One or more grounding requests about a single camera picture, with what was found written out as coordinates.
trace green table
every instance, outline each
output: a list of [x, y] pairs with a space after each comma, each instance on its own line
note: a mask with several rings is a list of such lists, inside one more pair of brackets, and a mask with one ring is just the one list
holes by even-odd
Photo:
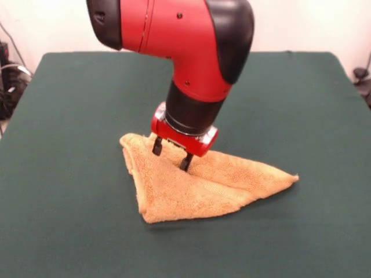
[[118, 140], [172, 77], [133, 53], [47, 54], [0, 141], [0, 277], [371, 277], [371, 113], [329, 53], [252, 53], [214, 149], [300, 182], [147, 225]]

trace towel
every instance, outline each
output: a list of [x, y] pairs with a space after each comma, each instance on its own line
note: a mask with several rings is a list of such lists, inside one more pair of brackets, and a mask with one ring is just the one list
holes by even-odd
[[185, 172], [179, 166], [186, 152], [163, 140], [161, 156], [156, 156], [155, 139], [153, 133], [129, 133], [119, 141], [134, 179], [139, 213], [149, 224], [221, 217], [299, 180], [270, 165], [217, 151], [195, 156]]

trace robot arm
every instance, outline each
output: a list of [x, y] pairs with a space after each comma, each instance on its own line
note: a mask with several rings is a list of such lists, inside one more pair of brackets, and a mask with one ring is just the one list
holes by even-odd
[[87, 0], [98, 40], [113, 49], [171, 59], [172, 83], [152, 131], [203, 156], [218, 134], [212, 126], [245, 66], [254, 34], [247, 0]]

